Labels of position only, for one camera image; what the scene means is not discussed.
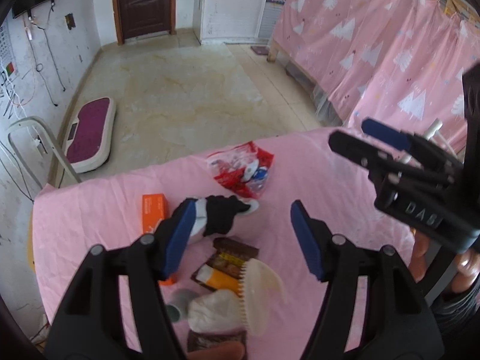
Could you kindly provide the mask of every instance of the gray cup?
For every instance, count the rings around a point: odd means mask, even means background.
[[[186,288],[176,290],[172,294],[170,302],[165,305],[166,313],[169,316],[169,319],[175,323],[187,318],[188,305],[192,300],[198,298],[199,296],[200,295],[198,295],[198,293]]]

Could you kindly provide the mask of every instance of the orange box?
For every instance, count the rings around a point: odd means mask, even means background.
[[[169,217],[169,204],[163,193],[142,196],[142,231],[153,233],[161,221]],[[172,274],[165,281],[158,281],[161,286],[171,286],[177,282],[177,274]]]

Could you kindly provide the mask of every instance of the brown package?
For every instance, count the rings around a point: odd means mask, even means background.
[[[204,350],[214,347],[222,342],[238,341],[245,347],[245,356],[242,360],[247,360],[247,332],[239,332],[234,334],[203,334],[195,333],[190,330],[187,338],[187,351],[194,352],[196,350]]]
[[[240,271],[243,264],[249,261],[249,259],[256,258],[259,252],[256,247],[242,244],[241,242],[225,237],[215,238],[213,247],[217,249],[217,252],[212,255],[205,264],[237,280],[240,279]],[[197,280],[199,269],[192,274],[191,279],[210,291],[216,291],[215,288],[207,286],[205,283]]]

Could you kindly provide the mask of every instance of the doorway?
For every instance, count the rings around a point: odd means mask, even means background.
[[[118,43],[155,32],[175,33],[175,0],[113,0]]]

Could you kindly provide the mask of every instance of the blue gripper pad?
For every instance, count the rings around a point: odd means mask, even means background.
[[[365,119],[361,124],[361,129],[365,134],[381,140],[397,150],[405,152],[410,150],[411,143],[407,135],[383,123],[373,119]]]
[[[191,200],[185,207],[183,215],[166,245],[165,265],[162,269],[162,274],[165,278],[170,277],[178,270],[191,230],[194,227],[196,216],[195,200]]]
[[[298,200],[293,202],[290,208],[290,220],[303,252],[303,257],[310,273],[315,275],[317,280],[322,280],[325,277],[322,267],[322,253],[308,225],[309,219],[310,217],[303,208],[302,203]]]

